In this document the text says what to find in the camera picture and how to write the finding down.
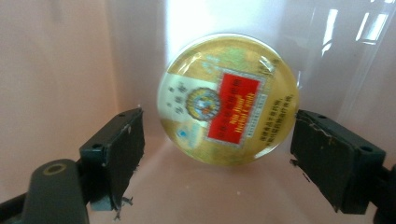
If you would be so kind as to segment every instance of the bolt hole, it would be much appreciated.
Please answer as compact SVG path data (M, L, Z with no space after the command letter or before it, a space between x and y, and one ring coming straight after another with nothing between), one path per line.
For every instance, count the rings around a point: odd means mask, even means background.
M47 167L43 173L44 175L56 175L66 169L66 165L63 163L56 163L52 164L51 166Z
M366 152L372 152L373 149L370 147L361 147L361 150L366 151Z
M92 147L93 148L99 148L99 147L101 147L102 146L102 144L94 144Z
M55 172L59 172L60 170L62 170L64 167L62 166L62 165L59 165L59 164L57 164L57 165L53 165L53 166L51 166L49 169L48 169L48 172L49 173L55 173Z

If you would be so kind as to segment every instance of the red sticker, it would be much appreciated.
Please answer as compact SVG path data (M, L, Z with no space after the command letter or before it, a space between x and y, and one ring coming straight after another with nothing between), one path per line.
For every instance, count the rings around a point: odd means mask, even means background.
M225 73L219 89L221 108L207 137L240 144L259 87L259 80Z

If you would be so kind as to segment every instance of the red label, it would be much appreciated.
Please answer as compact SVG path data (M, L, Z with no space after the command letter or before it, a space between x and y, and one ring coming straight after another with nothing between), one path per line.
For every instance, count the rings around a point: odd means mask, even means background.
M259 80L225 73L219 89L220 111L212 119L207 137L239 144L259 87Z

